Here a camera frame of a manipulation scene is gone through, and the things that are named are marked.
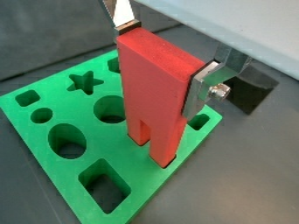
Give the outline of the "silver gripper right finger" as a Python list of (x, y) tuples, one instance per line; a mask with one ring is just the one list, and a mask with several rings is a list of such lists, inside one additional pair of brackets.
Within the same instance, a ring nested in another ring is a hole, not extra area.
[(182, 115), (190, 121), (202, 111), (210, 98), (223, 101), (230, 94), (225, 81), (238, 76), (249, 67), (251, 57), (221, 43), (214, 59), (191, 77), (182, 108)]

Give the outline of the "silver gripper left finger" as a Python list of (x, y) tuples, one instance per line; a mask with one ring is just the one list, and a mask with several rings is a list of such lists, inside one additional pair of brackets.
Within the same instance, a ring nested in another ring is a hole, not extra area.
[(137, 19), (130, 0), (98, 0), (103, 8), (115, 39), (142, 26)]

